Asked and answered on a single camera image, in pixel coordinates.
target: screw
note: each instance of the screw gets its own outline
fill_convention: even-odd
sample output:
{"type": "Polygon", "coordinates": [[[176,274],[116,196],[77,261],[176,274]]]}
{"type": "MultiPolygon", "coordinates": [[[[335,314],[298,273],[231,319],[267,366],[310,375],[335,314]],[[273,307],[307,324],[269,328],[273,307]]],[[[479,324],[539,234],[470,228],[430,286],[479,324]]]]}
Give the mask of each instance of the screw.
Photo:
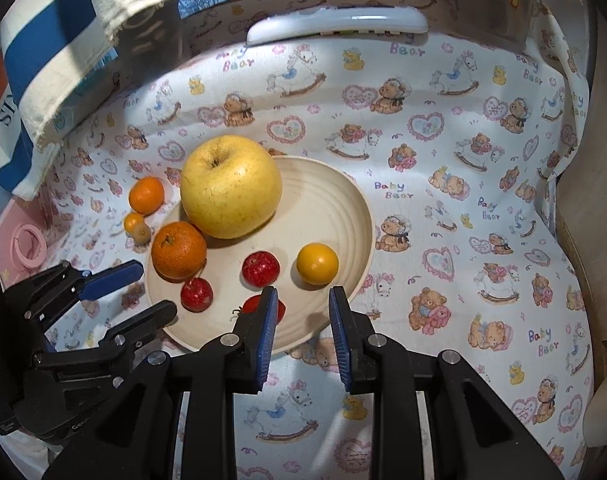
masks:
{"type": "Polygon", "coordinates": [[[160,365],[161,363],[164,363],[166,361],[167,356],[168,354],[166,354],[165,352],[157,350],[148,354],[148,362],[152,366],[160,365]]]}
{"type": "Polygon", "coordinates": [[[368,343],[370,343],[372,346],[382,347],[387,342],[388,342],[388,340],[386,339],[386,336],[384,336],[383,334],[372,334],[368,338],[368,343]]]}
{"type": "Polygon", "coordinates": [[[223,334],[219,341],[223,346],[235,346],[238,343],[238,335],[233,333],[223,334]]]}
{"type": "Polygon", "coordinates": [[[461,361],[461,356],[459,352],[455,350],[444,350],[441,354],[441,359],[443,359],[449,365],[456,365],[459,361],[461,361]]]}

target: plate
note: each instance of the plate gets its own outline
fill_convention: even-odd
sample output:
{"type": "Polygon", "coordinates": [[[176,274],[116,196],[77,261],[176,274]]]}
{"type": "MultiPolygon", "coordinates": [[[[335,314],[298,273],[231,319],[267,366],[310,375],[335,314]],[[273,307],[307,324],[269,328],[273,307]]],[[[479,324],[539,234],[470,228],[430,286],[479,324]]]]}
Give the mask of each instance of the plate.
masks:
{"type": "MultiPolygon", "coordinates": [[[[328,325],[331,286],[342,285],[352,300],[365,280],[375,249],[375,224],[362,191],[345,174],[322,162],[299,156],[276,156],[274,161],[283,180],[283,196],[274,216],[244,238],[206,238],[207,261],[201,277],[212,285],[214,301],[205,312],[183,308],[182,284],[162,279],[148,255],[145,289],[150,304],[176,303],[178,319],[165,331],[187,349],[198,350],[231,332],[237,318],[233,311],[260,293],[241,277],[243,260],[255,251],[270,251],[281,266],[272,285],[286,313],[276,327],[273,354],[307,341],[328,325]],[[297,254],[311,242],[327,244],[339,256],[339,273],[328,285],[307,285],[297,273],[297,254]]],[[[177,220],[187,220],[180,203],[163,223],[177,220]]]]}

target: tablecloth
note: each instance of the tablecloth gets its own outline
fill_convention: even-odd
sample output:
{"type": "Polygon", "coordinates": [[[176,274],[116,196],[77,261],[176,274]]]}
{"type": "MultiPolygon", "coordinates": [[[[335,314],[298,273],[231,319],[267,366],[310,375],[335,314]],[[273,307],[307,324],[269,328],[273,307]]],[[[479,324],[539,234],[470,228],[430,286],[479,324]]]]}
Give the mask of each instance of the tablecloth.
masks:
{"type": "MultiPolygon", "coordinates": [[[[353,308],[408,349],[461,352],[576,478],[592,352],[574,270],[549,226],[588,95],[554,18],[541,3],[537,14],[524,55],[453,34],[452,0],[244,0],[195,16],[202,54],[113,97],[66,140],[47,181],[44,214],[59,239],[46,264],[144,262],[149,247],[122,228],[128,190],[142,176],[163,181],[166,203],[148,218],[158,228],[179,200],[183,161],[211,137],[323,160],[363,189],[378,226],[353,308]],[[431,30],[241,43],[265,12],[318,4],[415,6],[431,30]],[[230,120],[235,110],[242,120],[230,120]]],[[[59,350],[93,346],[147,306],[135,283],[77,305],[48,337],[59,350]]],[[[235,397],[238,477],[365,479],[371,423],[372,399],[344,392],[327,328],[274,356],[263,393],[235,397]]]]}

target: red cherry tomato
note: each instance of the red cherry tomato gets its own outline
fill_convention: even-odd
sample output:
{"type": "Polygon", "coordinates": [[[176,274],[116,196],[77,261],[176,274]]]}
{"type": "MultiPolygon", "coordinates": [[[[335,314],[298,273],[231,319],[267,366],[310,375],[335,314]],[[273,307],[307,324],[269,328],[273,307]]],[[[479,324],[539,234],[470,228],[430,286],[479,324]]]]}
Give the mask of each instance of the red cherry tomato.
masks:
{"type": "Polygon", "coordinates": [[[281,266],[273,254],[257,251],[250,254],[241,266],[241,275],[250,285],[263,288],[279,277],[281,266]]]}
{"type": "MultiPolygon", "coordinates": [[[[241,312],[244,314],[250,314],[251,312],[254,312],[256,310],[256,308],[259,306],[260,299],[261,299],[261,294],[248,298],[246,300],[246,302],[243,304],[243,306],[241,307],[241,312]]],[[[279,324],[281,322],[281,320],[283,319],[283,316],[285,316],[285,305],[282,303],[281,300],[279,300],[279,308],[277,309],[277,313],[276,313],[276,323],[277,324],[279,324]]]]}
{"type": "Polygon", "coordinates": [[[190,312],[203,312],[212,304],[214,293],[203,278],[192,278],[181,287],[181,304],[190,312]]]}

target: yellow apple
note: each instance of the yellow apple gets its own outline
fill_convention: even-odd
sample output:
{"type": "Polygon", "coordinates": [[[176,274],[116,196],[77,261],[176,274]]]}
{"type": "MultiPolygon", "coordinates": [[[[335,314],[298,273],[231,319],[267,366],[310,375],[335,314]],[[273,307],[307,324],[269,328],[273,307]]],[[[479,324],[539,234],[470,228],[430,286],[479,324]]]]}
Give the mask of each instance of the yellow apple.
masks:
{"type": "Polygon", "coordinates": [[[186,160],[181,202],[203,233],[232,239],[247,235],[276,211],[281,173],[254,140],[224,135],[204,142],[186,160]]]}

